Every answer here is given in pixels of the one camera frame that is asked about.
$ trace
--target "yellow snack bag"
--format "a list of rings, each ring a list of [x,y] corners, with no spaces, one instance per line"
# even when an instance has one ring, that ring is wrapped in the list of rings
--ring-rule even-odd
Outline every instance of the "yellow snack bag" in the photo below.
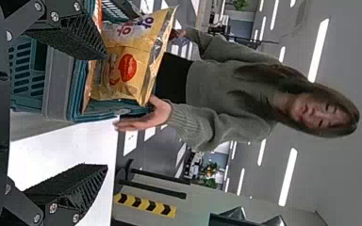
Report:
[[[144,106],[172,31],[175,8],[167,8],[124,24],[104,24],[102,37],[109,58],[99,61],[91,98],[132,99]]]

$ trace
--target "fluorescent light strip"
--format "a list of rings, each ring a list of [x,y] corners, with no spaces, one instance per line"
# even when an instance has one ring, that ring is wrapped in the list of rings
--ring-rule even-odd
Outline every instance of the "fluorescent light strip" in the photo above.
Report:
[[[264,7],[264,0],[260,1],[260,11],[263,11],[263,7]]]
[[[277,13],[278,13],[278,5],[279,5],[279,3],[280,3],[280,0],[275,0],[274,11],[272,12],[272,19],[271,19],[270,30],[274,30],[275,20],[277,19]]]
[[[260,31],[260,40],[263,40],[263,36],[264,36],[264,29],[266,28],[266,21],[267,21],[267,17],[263,17],[263,22],[261,24],[261,31]]]
[[[235,150],[237,149],[237,142],[234,141],[234,148],[232,150],[232,156],[231,156],[231,160],[234,160],[235,157]]]
[[[230,185],[230,179],[229,178],[227,178],[227,182],[225,182],[225,193],[227,193],[228,192],[228,186]]]
[[[286,46],[283,46],[281,48],[281,51],[280,51],[280,57],[278,58],[280,60],[280,62],[284,62],[284,57],[285,57],[285,51],[287,50],[287,47]]]
[[[316,81],[317,72],[320,66],[322,49],[324,47],[325,38],[327,36],[328,25],[330,19],[326,19],[321,22],[319,28],[319,34],[317,35],[316,46],[314,47],[313,57],[311,59],[310,71],[308,72],[307,79],[314,83]]]
[[[178,45],[172,45],[172,54],[178,55],[179,48]]]
[[[123,156],[132,153],[137,148],[138,131],[131,131],[125,133]]]
[[[199,1],[200,0],[192,0],[192,6],[193,6],[193,10],[195,11],[195,15],[198,15]]]
[[[227,180],[228,175],[228,165],[225,167],[224,181]]]
[[[162,0],[161,1],[161,9],[165,9],[165,8],[168,8],[169,5],[167,5],[167,2],[165,0]]]
[[[239,177],[239,185],[238,185],[238,191],[237,191],[237,195],[240,196],[240,191],[242,190],[242,185],[243,185],[243,178],[245,177],[245,168],[243,168],[240,171],[240,177]]]
[[[255,30],[255,37],[254,37],[254,41],[255,41],[255,42],[257,41],[257,35],[258,35],[258,30],[256,29],[256,30]]]
[[[178,168],[177,173],[175,174],[175,178],[180,178],[182,170],[184,169],[184,163],[181,163],[181,166]]]
[[[145,130],[145,141],[150,139],[151,137],[153,137],[155,135],[156,132],[156,128],[149,128]]]
[[[187,48],[188,48],[187,45],[184,45],[184,46],[181,48],[181,57],[182,57],[182,58],[187,58]]]
[[[146,0],[146,5],[149,9],[149,13],[154,12],[154,4],[155,4],[155,0]]]
[[[193,51],[193,44],[190,43],[190,44],[189,44],[189,50],[188,50],[188,59],[189,59],[189,60],[192,59],[192,51]]]
[[[258,153],[257,165],[260,167],[263,163],[264,150],[266,149],[266,139],[261,141],[260,152]]]
[[[280,206],[285,206],[287,204],[290,183],[292,182],[293,171],[295,171],[295,164],[297,158],[298,158],[298,151],[292,148],[290,150],[287,170],[285,172],[284,183],[282,184],[280,200],[278,202]]]
[[[243,216],[245,216],[245,217],[246,217],[245,208],[241,207],[241,208],[240,208],[240,210],[242,211]]]
[[[179,29],[181,29],[181,28],[182,28],[181,24],[178,22],[178,20],[175,20],[174,29],[175,29],[175,30],[179,30]]]
[[[220,18],[223,19],[223,16],[224,16],[224,11],[225,11],[225,1],[222,2],[222,10],[220,11]]]
[[[187,144],[184,144],[177,155],[177,161],[175,161],[175,166],[177,167],[178,164],[181,162],[182,158],[185,155],[185,152],[187,151]]]

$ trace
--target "plastic basket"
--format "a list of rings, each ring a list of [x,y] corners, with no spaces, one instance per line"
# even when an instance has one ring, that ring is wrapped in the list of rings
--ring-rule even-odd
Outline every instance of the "plastic basket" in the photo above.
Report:
[[[47,46],[20,37],[8,49],[11,98],[15,111],[41,112]]]
[[[126,16],[111,4],[106,7],[103,5],[104,20],[112,23],[127,21]],[[94,0],[87,0],[84,5],[89,13],[93,13]],[[13,109],[39,112],[51,120],[72,122],[100,121],[114,118],[116,115],[137,116],[148,111],[148,108],[140,107],[132,100],[91,100],[86,112],[81,114],[88,61],[75,60],[53,51],[52,48],[29,37],[21,37],[13,44],[9,50]],[[64,60],[52,60],[51,57],[63,57]],[[63,66],[66,66],[68,71],[55,70]]]

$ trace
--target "white ceiling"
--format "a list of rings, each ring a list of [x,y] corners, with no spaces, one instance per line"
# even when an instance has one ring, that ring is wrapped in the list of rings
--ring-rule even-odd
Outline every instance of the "white ceiling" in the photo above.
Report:
[[[299,155],[287,205],[318,211],[330,226],[362,225],[362,1],[311,0],[306,23],[292,33],[291,17],[302,0],[294,8],[289,7],[289,0],[280,1],[275,28],[270,31],[274,2],[265,0],[263,11],[256,14],[255,28],[260,29],[266,15],[264,40],[281,41],[281,45],[265,45],[263,51],[278,57],[286,45],[284,63],[308,73],[320,22],[331,18],[317,81],[354,100],[361,110],[361,122],[354,135],[332,140],[280,125],[268,139],[262,167],[256,163],[259,144],[248,146],[231,163],[231,179],[235,178],[231,181],[237,183],[240,168],[245,167],[242,193],[278,202],[289,151],[294,147]]]

